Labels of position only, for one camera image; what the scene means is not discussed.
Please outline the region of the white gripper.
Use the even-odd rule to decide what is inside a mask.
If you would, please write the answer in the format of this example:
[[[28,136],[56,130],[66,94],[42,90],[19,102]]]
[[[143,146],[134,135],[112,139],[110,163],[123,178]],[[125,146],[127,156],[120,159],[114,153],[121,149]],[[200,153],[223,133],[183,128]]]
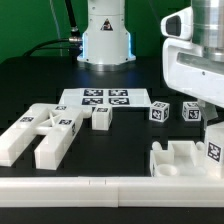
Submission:
[[[203,48],[191,42],[167,38],[163,44],[163,77],[169,88],[195,97],[205,121],[224,108],[224,62],[202,56]]]

